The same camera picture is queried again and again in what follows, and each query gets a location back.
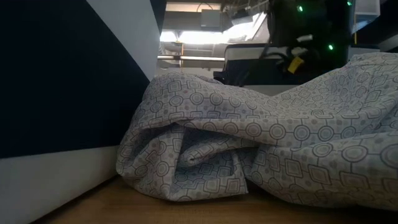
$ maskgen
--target fold of fabric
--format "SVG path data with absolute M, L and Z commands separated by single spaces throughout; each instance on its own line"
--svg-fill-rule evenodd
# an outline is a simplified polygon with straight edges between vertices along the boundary
M 398 210 L 397 66 L 397 54 L 356 55 L 276 96 L 197 75 L 157 77 L 117 172 L 173 201 L 246 194 L 250 180 L 287 202 Z

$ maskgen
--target patterned fabric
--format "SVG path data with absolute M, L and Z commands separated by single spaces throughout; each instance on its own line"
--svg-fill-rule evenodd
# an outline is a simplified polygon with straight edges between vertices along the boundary
M 143 194 L 246 194 L 398 210 L 398 55 L 364 54 L 277 96 L 171 73 L 148 86 L 117 171 Z

